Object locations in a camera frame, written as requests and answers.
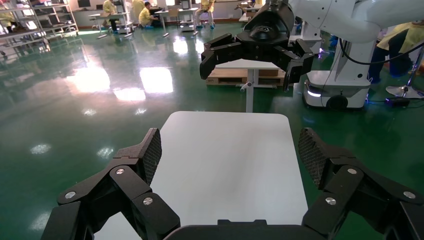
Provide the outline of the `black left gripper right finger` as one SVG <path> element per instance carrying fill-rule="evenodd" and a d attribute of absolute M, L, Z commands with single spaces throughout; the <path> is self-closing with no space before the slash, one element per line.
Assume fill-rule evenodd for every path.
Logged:
<path fill-rule="evenodd" d="M 346 148 L 325 143 L 311 128 L 300 131 L 298 154 L 321 195 L 302 225 L 335 238 L 348 214 L 361 216 L 386 240 L 424 237 L 424 197 L 367 168 Z"/>

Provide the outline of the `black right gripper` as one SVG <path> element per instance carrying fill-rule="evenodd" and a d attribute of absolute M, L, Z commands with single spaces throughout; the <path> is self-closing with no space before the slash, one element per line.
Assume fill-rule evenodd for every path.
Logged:
<path fill-rule="evenodd" d="M 226 33 L 204 44 L 199 65 L 200 77 L 206 80 L 216 65 L 240 59 L 273 63 L 285 72 L 283 89 L 298 83 L 311 71 L 314 53 L 298 38 L 289 43 L 295 15 L 288 1 L 264 4 L 241 33 Z"/>

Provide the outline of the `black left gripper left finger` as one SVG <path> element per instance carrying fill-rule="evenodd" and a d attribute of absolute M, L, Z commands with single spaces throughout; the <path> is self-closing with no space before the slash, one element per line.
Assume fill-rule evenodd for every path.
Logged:
<path fill-rule="evenodd" d="M 160 130 L 151 128 L 141 143 L 118 150 L 103 170 L 59 194 L 42 239 L 92 240 L 117 213 L 143 240 L 165 239 L 181 221 L 151 188 L 161 156 Z"/>

